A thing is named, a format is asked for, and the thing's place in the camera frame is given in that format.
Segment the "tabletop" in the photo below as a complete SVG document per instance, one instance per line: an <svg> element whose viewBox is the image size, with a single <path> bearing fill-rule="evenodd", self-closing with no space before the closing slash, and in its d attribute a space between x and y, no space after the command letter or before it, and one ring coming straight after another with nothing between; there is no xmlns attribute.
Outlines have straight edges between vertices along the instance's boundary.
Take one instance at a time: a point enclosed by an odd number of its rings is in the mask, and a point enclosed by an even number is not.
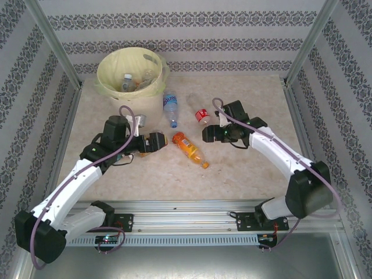
<svg viewBox="0 0 372 279"><path fill-rule="evenodd" d="M202 141L202 130L186 98L200 96L218 124L212 99L225 104L240 100L250 118L263 119L274 133L301 152L279 76L194 76L169 77L167 86L176 91L178 127L170 128L163 116L156 131L168 138L168 145L144 158L134 156L132 164L111 167L81 197L82 201L163 201L266 199L284 195L288 182L258 151L241 150L228 143ZM70 173L79 154L103 131L105 121L118 115L107 97L94 90L94 80L84 82L77 113L67 144L59 183ZM173 135L182 131L205 154L210 166L193 164L176 145Z"/></svg>

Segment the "orange bottle cap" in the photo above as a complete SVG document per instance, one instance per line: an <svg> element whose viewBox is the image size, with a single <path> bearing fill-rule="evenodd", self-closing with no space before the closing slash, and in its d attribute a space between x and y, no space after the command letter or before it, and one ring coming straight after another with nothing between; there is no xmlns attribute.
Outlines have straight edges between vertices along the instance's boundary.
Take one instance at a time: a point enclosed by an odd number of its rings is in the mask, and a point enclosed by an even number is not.
<svg viewBox="0 0 372 279"><path fill-rule="evenodd" d="M202 165L203 169L206 169L207 167L209 167L209 163L208 162L204 162L204 164Z"/></svg>

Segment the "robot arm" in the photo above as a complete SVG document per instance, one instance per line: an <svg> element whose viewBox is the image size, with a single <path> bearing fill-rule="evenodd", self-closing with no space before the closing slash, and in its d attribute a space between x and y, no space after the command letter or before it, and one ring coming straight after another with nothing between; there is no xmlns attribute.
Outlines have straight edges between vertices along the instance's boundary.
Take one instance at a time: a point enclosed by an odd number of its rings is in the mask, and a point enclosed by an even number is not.
<svg viewBox="0 0 372 279"><path fill-rule="evenodd" d="M22 210L15 217L17 244L30 251L31 232L36 220L40 217L48 201L70 178L74 177L63 191L56 197L53 204L41 219L35 235L35 255L45 263L53 262L64 250L66 243L92 228L110 227L114 223L115 210L111 206L96 201L85 211L66 218L74 204L83 193L105 174L107 169L123 156L134 152L155 152L167 144L162 133L150 133L149 137L139 135L138 128L145 123L145 116L136 116L136 127L130 116L111 116L105 123L103 133L98 134L80 154L70 174L44 201L31 212ZM132 141L117 156L104 160L96 166L91 166L79 176L76 173L98 159L118 150L127 141L131 129L134 130Z"/></svg>
<svg viewBox="0 0 372 279"><path fill-rule="evenodd" d="M285 196L264 201L255 207L255 217L259 224L263 225L270 220L285 216L296 216L302 219L332 202L333 196L330 190L299 164L299 161L301 160L310 166L330 183L329 169L326 164L323 162L313 163L293 151L272 132L271 128L262 119L258 117L250 119L248 114L244 112L240 101L223 106L223 110L229 116L265 132L271 138L229 122L225 116L216 112L216 115L220 118L220 125L206 127L203 130L203 140L205 142L221 141L229 143L242 140L245 148L251 146L264 154L288 180L288 189ZM273 138L295 154L295 158L287 154L282 147L273 141Z"/></svg>

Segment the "orange juice bottle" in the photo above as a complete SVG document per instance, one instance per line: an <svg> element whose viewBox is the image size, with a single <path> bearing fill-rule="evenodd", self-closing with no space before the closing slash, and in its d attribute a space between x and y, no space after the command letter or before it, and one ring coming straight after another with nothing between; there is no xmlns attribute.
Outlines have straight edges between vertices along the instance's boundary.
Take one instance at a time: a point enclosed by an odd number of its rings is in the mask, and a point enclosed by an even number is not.
<svg viewBox="0 0 372 279"><path fill-rule="evenodd" d="M173 136L173 143L177 144L178 147L191 159L194 163L199 164L206 169L209 167L209 163L205 160L203 152L199 150L192 142L185 137L185 134L178 132Z"/></svg>

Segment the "enclosure wall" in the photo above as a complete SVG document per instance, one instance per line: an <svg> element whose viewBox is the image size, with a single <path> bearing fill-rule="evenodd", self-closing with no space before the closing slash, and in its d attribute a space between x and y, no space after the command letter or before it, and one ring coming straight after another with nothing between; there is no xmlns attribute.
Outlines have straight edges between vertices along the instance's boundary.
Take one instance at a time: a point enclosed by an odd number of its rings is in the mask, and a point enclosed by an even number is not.
<svg viewBox="0 0 372 279"><path fill-rule="evenodd" d="M292 85L316 160L330 167L359 269L372 277L372 1L340 1Z"/></svg>
<svg viewBox="0 0 372 279"><path fill-rule="evenodd" d="M324 0L43 0L82 79L123 47L163 55L172 74L285 77Z"/></svg>
<svg viewBox="0 0 372 279"><path fill-rule="evenodd" d="M42 200L75 88L25 4L0 4L0 278L16 250L13 218Z"/></svg>

